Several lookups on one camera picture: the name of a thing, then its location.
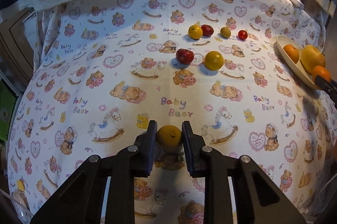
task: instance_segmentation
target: red cherry tomato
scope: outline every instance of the red cherry tomato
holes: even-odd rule
[[[239,33],[238,33],[238,36],[239,36],[240,40],[244,41],[245,39],[248,38],[248,33],[245,30],[240,30]]]

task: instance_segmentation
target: red apple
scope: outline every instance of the red apple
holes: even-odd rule
[[[190,50],[180,48],[177,50],[176,59],[179,63],[188,65],[193,61],[194,53]]]
[[[203,30],[203,36],[205,37],[211,37],[214,33],[213,28],[209,25],[202,25],[201,29]]]

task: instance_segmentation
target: yellow fruit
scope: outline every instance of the yellow fruit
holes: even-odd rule
[[[307,45],[301,53],[301,63],[304,69],[311,75],[315,66],[325,67],[325,56],[313,45]]]
[[[223,27],[220,29],[220,34],[224,38],[229,38],[231,35],[230,29],[228,27]]]
[[[164,125],[156,136],[159,146],[168,153],[177,153],[181,150],[183,142],[181,131],[174,125]]]
[[[295,64],[297,64],[300,58],[300,53],[298,52],[298,50],[293,45],[285,45],[283,49],[288,54],[290,59],[293,60]]]
[[[190,26],[188,29],[188,36],[190,36],[194,40],[198,40],[203,35],[203,30],[198,25]]]
[[[206,54],[203,64],[209,70],[216,71],[223,66],[223,56],[217,51],[211,51]]]

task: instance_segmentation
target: cherry tomato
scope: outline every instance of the cherry tomato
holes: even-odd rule
[[[240,30],[239,33],[238,33],[238,36],[239,36],[240,40],[244,41],[245,39],[247,39],[248,33],[245,30]]]
[[[206,54],[204,65],[207,69],[216,71],[222,68],[223,66],[223,56],[217,51],[211,51]]]

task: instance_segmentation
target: small orange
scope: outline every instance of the small orange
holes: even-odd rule
[[[298,60],[300,59],[300,53],[298,50],[293,45],[285,45],[283,49],[288,54],[290,59],[293,60],[295,64],[297,64]]]
[[[327,70],[326,68],[317,65],[315,66],[315,68],[312,70],[312,81],[315,83],[315,78],[316,76],[321,76],[324,80],[326,80],[327,82],[331,82],[331,75],[329,70]]]

